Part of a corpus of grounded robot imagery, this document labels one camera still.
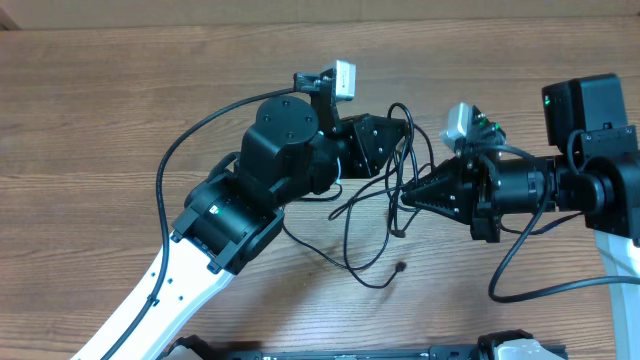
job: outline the robotic arm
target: robotic arm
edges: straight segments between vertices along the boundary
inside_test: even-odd
[[[184,323],[282,230],[280,207],[340,179],[380,173],[408,132],[405,120],[369,114],[340,119],[336,104],[355,96],[355,65],[297,73],[292,96],[266,100],[242,139],[187,196],[170,235],[164,283],[113,359],[155,359]],[[227,166],[233,164],[233,171]],[[103,357],[147,302],[163,251],[136,288],[72,358]]]
[[[308,94],[310,103],[285,95],[294,91]],[[155,359],[182,325],[280,233],[281,206],[324,193],[340,179],[378,175],[410,133],[405,120],[390,116],[340,119],[336,104],[355,95],[355,66],[343,61],[318,74],[296,73],[293,89],[277,95],[258,109],[241,151],[222,159],[187,196],[172,224],[168,258],[167,249],[161,249],[136,288],[72,359]],[[402,201],[467,224],[473,239],[487,242],[500,240],[503,215],[534,213],[494,274],[489,295],[515,302],[611,284],[618,358],[640,359],[640,288],[629,285],[640,284],[640,152],[619,80],[605,75],[555,84],[543,89],[543,99],[549,144],[562,155],[534,157],[508,146],[499,124],[475,106],[460,104],[441,133],[455,156],[403,186]],[[502,160],[502,152],[521,159]],[[584,214],[610,276],[495,295],[500,274],[526,236],[549,228],[532,231],[537,219],[556,209]],[[155,292],[158,279],[162,283]],[[138,312],[149,303],[146,315]],[[511,359],[513,349],[522,347],[487,344],[487,354],[495,359]]]
[[[499,124],[475,106],[460,104],[441,133],[455,157],[421,178],[402,201],[470,225],[474,240],[490,243],[500,241],[503,215],[535,214],[494,274],[489,296],[508,303],[610,284],[617,356],[640,359],[640,152],[620,81],[615,75],[574,79],[545,87],[542,96],[549,145],[557,145],[562,155],[533,157],[507,146]],[[521,159],[501,160],[501,152]],[[537,219],[556,209],[584,215],[609,276],[496,295],[502,271],[526,236],[552,227],[531,231]]]

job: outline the wooden table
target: wooden table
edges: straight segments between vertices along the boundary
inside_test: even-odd
[[[171,141],[235,100],[290,86],[332,59],[358,66],[342,116],[402,101],[434,140],[447,110],[477,104],[509,142],[550,155],[542,86],[616,72],[640,119],[640,18],[425,21],[0,33],[0,357],[66,359],[138,282],[160,247],[154,177]],[[196,133],[165,176],[169,219],[222,155],[239,149],[257,105]],[[417,140],[419,161],[426,147]],[[362,181],[346,181],[352,194]],[[354,262],[384,234],[384,198],[355,209]],[[293,204],[286,223],[341,259],[337,204]],[[545,215],[542,222],[556,218]],[[509,218],[522,227],[527,216]],[[384,349],[474,343],[523,328],[566,344],[572,359],[611,359],[609,295],[598,287],[521,304],[487,296],[513,243],[474,242],[468,228],[421,214],[364,273],[383,291],[279,236],[180,335],[258,341],[265,349]],[[592,232],[574,220],[528,240],[499,293],[603,274]]]

